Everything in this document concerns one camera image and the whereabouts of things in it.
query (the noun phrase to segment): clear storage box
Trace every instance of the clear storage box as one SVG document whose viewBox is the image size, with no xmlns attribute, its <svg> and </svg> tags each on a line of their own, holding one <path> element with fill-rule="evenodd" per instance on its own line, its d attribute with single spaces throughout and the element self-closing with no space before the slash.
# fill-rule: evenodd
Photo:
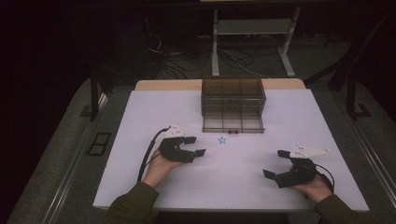
<svg viewBox="0 0 396 224">
<path fill-rule="evenodd" d="M 205 77 L 204 133 L 264 133 L 265 92 L 259 77 Z"/>
</svg>

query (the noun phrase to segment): table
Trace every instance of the table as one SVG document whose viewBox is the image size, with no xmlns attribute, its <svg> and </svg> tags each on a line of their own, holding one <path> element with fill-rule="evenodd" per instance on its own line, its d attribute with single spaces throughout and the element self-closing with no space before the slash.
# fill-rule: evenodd
<svg viewBox="0 0 396 224">
<path fill-rule="evenodd" d="M 367 211 L 315 98 L 299 79 L 264 79 L 267 102 L 262 120 L 265 133 L 202 133 L 201 80 L 141 81 L 131 93 L 93 206 L 108 208 L 135 183 L 140 163 L 152 137 L 178 123 L 197 142 L 187 150 L 206 148 L 192 164 L 176 169 L 158 188 L 154 205 L 159 211 L 296 212 L 313 204 L 292 189 L 279 189 L 262 169 L 279 173 L 290 161 L 276 155 L 295 144 L 322 147 L 331 154 L 313 158 L 329 169 L 337 193 L 352 209 Z M 226 144 L 218 139 L 225 137 Z"/>
</svg>

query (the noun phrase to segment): hand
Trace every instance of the hand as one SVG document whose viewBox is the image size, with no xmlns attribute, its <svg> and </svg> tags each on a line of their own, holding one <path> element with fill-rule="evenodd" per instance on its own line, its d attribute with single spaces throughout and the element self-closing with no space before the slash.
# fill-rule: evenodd
<svg viewBox="0 0 396 224">
<path fill-rule="evenodd" d="M 314 203 L 320 203 L 322 200 L 332 195 L 332 191 L 319 175 L 316 175 L 314 180 L 307 184 L 297 185 L 290 188 L 299 190 Z"/>
<path fill-rule="evenodd" d="M 148 171 L 142 182 L 152 186 L 155 189 L 160 186 L 161 182 L 171 173 L 173 169 L 184 164 L 184 162 L 167 160 L 161 155 L 159 149 L 154 151 L 151 159 L 152 161 L 148 166 Z"/>
</svg>

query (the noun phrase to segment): dark background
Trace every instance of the dark background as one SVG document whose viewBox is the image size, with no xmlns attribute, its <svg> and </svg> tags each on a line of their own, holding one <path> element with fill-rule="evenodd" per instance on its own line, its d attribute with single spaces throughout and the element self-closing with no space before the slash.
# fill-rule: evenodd
<svg viewBox="0 0 396 224">
<path fill-rule="evenodd" d="M 363 21 L 371 21 L 372 17 L 383 13 L 390 1 L 342 2 L 334 6 L 304 7 L 296 36 L 336 34 L 354 37 L 364 26 Z M 91 71 L 98 74 L 104 91 L 111 91 L 115 85 L 152 78 L 154 71 L 146 47 L 147 27 L 143 23 L 147 11 L 87 12 L 76 9 L 66 0 L 1 1 L 0 10 L 0 223 L 4 223 L 74 93 L 90 77 Z M 155 31 L 169 42 L 178 43 L 182 49 L 194 53 L 191 46 L 183 47 L 183 39 L 195 38 L 202 33 L 207 35 L 211 13 L 181 10 L 168 16 L 168 12 L 150 12 L 154 15 Z M 394 32 L 393 35 L 381 34 L 389 39 L 389 45 L 380 49 L 386 52 L 394 49 L 394 44 L 390 44 L 395 40 Z M 370 47 L 367 55 L 376 58 L 384 55 L 375 49 Z M 381 66 L 392 66 L 394 56 L 386 55 L 386 64 Z M 374 65 L 370 67 L 370 73 L 375 73 L 375 69 Z M 145 75 L 131 75 L 133 71 Z M 378 75 L 372 90 L 383 89 L 378 80 L 395 77 L 388 68 L 381 71 L 386 72 Z M 372 74 L 363 78 L 364 82 L 369 83 L 370 77 Z M 388 92 L 377 95 L 394 115 L 395 105 L 390 99 L 394 99 L 395 88 L 388 88 Z"/>
</svg>

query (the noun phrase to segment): floor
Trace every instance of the floor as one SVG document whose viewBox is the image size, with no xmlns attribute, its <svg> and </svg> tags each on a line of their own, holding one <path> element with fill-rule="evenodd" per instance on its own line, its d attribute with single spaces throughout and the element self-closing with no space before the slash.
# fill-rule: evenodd
<svg viewBox="0 0 396 224">
<path fill-rule="evenodd" d="M 336 62 L 350 45 L 348 41 L 333 41 L 325 46 L 325 37 L 295 38 L 288 56 L 296 77 L 306 79 Z M 277 55 L 283 36 L 237 36 L 219 40 L 219 70 L 221 76 L 256 75 L 269 78 L 288 78 Z M 200 37 L 199 54 L 189 55 L 172 49 L 167 57 L 154 52 L 155 78 L 201 78 L 211 75 L 210 39 Z M 396 204 L 388 197 L 384 183 L 367 160 L 364 149 L 375 149 L 376 155 L 392 179 L 396 179 L 396 125 L 373 99 L 364 86 L 357 89 L 357 103 L 365 104 L 371 117 L 352 121 L 345 110 L 346 90 L 329 91 L 327 83 L 332 74 L 307 86 L 312 90 L 328 122 L 333 137 L 351 173 L 370 207 L 369 215 L 378 223 L 393 223 Z M 90 82 L 87 80 L 76 92 L 57 132 L 52 137 L 28 187 L 22 194 L 8 223 L 97 223 L 103 210 L 92 207 L 111 146 L 117 135 L 123 109 L 133 86 L 118 86 L 103 99 L 103 107 L 95 121 L 81 116 L 90 105 Z M 103 156 L 87 156 L 97 133 L 111 133 Z M 274 217 L 246 217 L 244 223 L 317 223 L 318 214 L 275 214 Z M 231 223 L 217 218 L 213 223 Z"/>
</svg>

